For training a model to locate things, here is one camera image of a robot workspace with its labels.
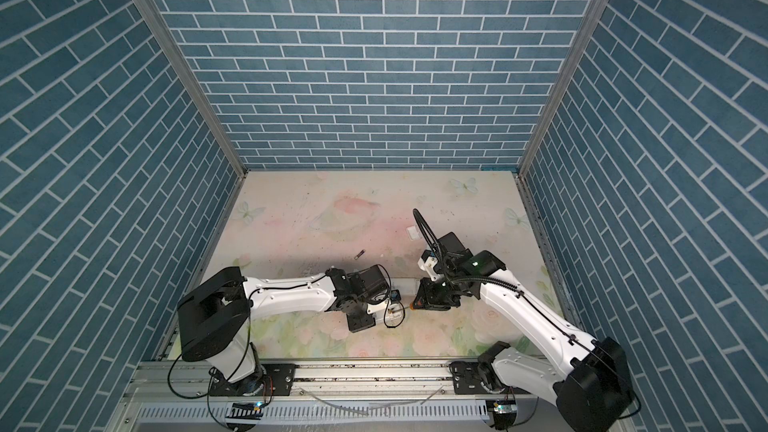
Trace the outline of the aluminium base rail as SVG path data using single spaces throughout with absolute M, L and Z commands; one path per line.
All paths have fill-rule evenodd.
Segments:
M 172 368 L 169 361 L 143 362 L 131 380 L 125 397 L 110 420 L 110 431 L 136 431 L 139 409 L 144 405 L 159 403 L 233 403 L 234 406 L 253 407 L 256 411 L 274 402 L 316 400 L 331 406 L 347 402 L 407 404 L 436 402 L 438 400 L 468 400 L 486 403 L 491 423 L 495 413 L 494 402 L 508 398 L 512 401 L 512 415 L 522 423 L 531 418 L 536 405 L 547 402 L 525 391 L 512 394 L 456 395 L 448 365 L 453 362 L 442 359 L 383 359 L 383 360 L 306 360 L 291 362 L 297 366 L 293 387 L 289 396 L 210 397 L 193 395 L 194 389 L 208 383 L 211 376 L 205 365 L 183 365 L 176 384 L 177 393 L 170 389 L 167 374 Z M 221 431 L 232 427 L 237 431 L 254 430 L 259 426 L 310 427 L 313 425 L 244 425 L 217 423 L 211 425 Z

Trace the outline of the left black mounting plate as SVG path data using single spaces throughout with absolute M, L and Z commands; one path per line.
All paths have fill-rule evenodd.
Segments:
M 260 364 L 260 369 L 243 379 L 227 380 L 225 375 L 211 367 L 211 385 L 209 395 L 213 397 L 262 396 L 270 399 L 274 396 L 289 396 L 297 366 L 291 363 Z

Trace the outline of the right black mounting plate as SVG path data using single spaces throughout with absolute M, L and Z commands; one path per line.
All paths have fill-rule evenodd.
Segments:
M 489 395 L 525 393 L 522 388 L 505 385 L 488 363 L 477 361 L 453 361 L 448 365 L 456 395 Z

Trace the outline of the black mounting plate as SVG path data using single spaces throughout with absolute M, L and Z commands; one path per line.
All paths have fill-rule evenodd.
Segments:
M 522 388 L 505 385 L 488 363 L 477 361 L 453 361 L 448 365 L 456 395 L 489 395 L 525 393 Z
M 291 363 L 260 364 L 260 369 L 243 379 L 227 380 L 225 375 L 211 367 L 211 385 L 209 395 L 213 397 L 262 396 L 270 399 L 274 396 L 289 396 L 297 366 Z

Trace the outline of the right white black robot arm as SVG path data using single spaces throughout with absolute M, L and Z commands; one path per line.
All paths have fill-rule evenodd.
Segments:
M 418 262 L 426 272 L 415 310 L 445 311 L 473 297 L 517 327 L 542 353 L 526 355 L 498 341 L 477 359 L 473 377 L 490 393 L 523 389 L 555 405 L 574 431 L 607 431 L 635 401 L 626 353 L 597 340 L 535 297 L 489 251 L 477 254 L 454 233 L 430 238 Z

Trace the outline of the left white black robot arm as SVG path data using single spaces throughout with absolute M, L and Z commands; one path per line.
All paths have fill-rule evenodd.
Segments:
M 374 265 L 357 272 L 337 268 L 303 278 L 246 277 L 226 267 L 177 306 L 180 358 L 206 361 L 236 383 L 260 372 L 255 333 L 259 319 L 294 312 L 342 312 L 348 331 L 360 332 L 384 322 L 392 286 Z

